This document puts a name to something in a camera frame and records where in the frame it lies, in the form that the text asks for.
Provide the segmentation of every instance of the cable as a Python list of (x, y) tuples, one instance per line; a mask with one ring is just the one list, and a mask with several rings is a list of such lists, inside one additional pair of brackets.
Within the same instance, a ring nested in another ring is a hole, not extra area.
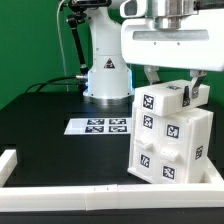
[(33, 87), (41, 86), (41, 85), (44, 85), (44, 87), (47, 86), (47, 85), (55, 85), (55, 86), (66, 86), (66, 85), (69, 85), (69, 86), (77, 86), (76, 83), (47, 83), (47, 82), (43, 82), (43, 83), (36, 83), (36, 84), (34, 84), (34, 85), (32, 85), (32, 86), (29, 86), (29, 87), (26, 89), (25, 93), (28, 93), (29, 90), (32, 89)]
[(64, 70), (64, 75), (65, 77), (67, 76), (67, 68), (66, 68), (66, 60), (65, 60), (65, 52), (64, 52), (64, 46), (63, 46), (63, 41), (62, 41), (62, 35), (61, 35), (61, 27), (60, 27), (60, 20), (59, 20), (59, 14), (60, 14), (60, 9), (62, 5), (64, 4), (66, 0), (62, 0), (59, 5), (58, 5), (58, 10), (57, 10), (57, 28), (58, 28), (58, 37), (59, 37), (59, 43), (60, 43), (60, 49), (61, 49), (61, 56), (62, 56), (62, 63), (63, 63), (63, 70)]
[(76, 76), (75, 75), (71, 75), (71, 76), (64, 76), (64, 77), (59, 77), (59, 78), (55, 78), (55, 79), (51, 79), (51, 80), (48, 80), (47, 82), (43, 83), (37, 90), (36, 92), (40, 92), (40, 90), (42, 88), (44, 88), (46, 85), (48, 85), (49, 83), (52, 83), (52, 82), (57, 82), (57, 81), (63, 81), (63, 80), (68, 80), (68, 79), (76, 79)]

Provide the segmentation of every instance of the black cable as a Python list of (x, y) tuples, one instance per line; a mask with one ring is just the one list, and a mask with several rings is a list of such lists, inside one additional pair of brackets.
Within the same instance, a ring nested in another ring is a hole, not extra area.
[(45, 82), (42, 85), (40, 85), (40, 87), (36, 90), (36, 92), (40, 92), (40, 90), (43, 89), (49, 83), (57, 82), (57, 81), (63, 81), (63, 80), (68, 80), (68, 79), (76, 79), (76, 76), (75, 75), (63, 76), (63, 77), (59, 77), (59, 78), (48, 80), (47, 82)]
[(195, 10), (222, 9), (222, 8), (224, 8), (223, 0), (216, 0), (216, 1), (201, 0), (195, 2)]
[(41, 86), (41, 85), (45, 85), (44, 87), (46, 87), (47, 85), (55, 85), (55, 86), (66, 86), (66, 85), (69, 85), (69, 86), (77, 86), (78, 84), (76, 84), (76, 83), (47, 83), (47, 82), (44, 82), (44, 83), (36, 83), (36, 84), (34, 84), (34, 85), (31, 85), (31, 86), (29, 86), (27, 89), (26, 89), (26, 91), (25, 91), (25, 93), (28, 93), (28, 91), (30, 90), (30, 89), (32, 89), (33, 87), (36, 87), (36, 86)]

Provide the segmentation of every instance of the warning label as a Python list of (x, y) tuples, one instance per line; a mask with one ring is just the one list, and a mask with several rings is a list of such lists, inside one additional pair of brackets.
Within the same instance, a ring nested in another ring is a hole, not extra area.
[(112, 62), (112, 60), (109, 58), (107, 63), (105, 64), (104, 68), (115, 68), (114, 63)]

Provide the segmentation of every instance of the printed marker sheet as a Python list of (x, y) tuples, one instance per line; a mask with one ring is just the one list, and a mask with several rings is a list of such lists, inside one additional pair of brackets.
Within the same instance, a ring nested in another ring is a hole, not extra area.
[(65, 135), (130, 134), (131, 118), (70, 119)]

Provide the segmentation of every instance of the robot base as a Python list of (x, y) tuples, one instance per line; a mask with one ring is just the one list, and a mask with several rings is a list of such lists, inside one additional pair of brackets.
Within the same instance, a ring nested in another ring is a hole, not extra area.
[(127, 97), (108, 99), (108, 98), (96, 98), (94, 96), (89, 96), (84, 93), (83, 99), (85, 102), (99, 104), (99, 105), (120, 105), (120, 104), (133, 102), (134, 95), (131, 94)]

